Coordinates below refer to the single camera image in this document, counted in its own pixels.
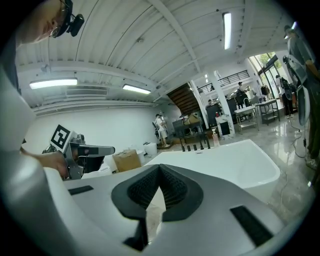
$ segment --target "tiled floor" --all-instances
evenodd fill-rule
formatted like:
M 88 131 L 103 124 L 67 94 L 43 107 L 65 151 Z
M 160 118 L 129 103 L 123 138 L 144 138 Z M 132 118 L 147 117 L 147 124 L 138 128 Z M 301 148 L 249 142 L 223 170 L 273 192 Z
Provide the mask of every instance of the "tiled floor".
M 303 138 L 305 135 L 308 144 L 308 127 L 306 127 L 305 133 L 305 128 L 301 127 L 298 122 L 298 114 L 294 115 L 291 123 L 301 130 L 302 137 L 295 142 L 295 146 L 299 156 L 304 156 Z M 269 126 L 260 124 L 259 131 L 254 127 L 249 127 L 244 129 L 242 134 L 236 133 L 232 139 L 220 141 L 221 145 L 225 145 L 250 139 L 267 153 L 280 168 L 281 176 L 268 205 L 286 224 L 302 216 L 315 197 L 313 188 L 308 187 L 308 182 L 311 181 L 314 171 L 306 166 L 304 158 L 295 154 L 293 141 L 296 136 L 300 136 L 295 133 L 296 131 L 297 129 L 291 126 L 290 121 L 282 117 L 280 121 L 273 121 Z M 173 145 L 170 149 L 161 150 L 161 152 L 180 150 L 180 145 Z M 147 212 L 149 239 L 152 240 L 156 235 L 156 228 L 163 210 L 150 204 Z

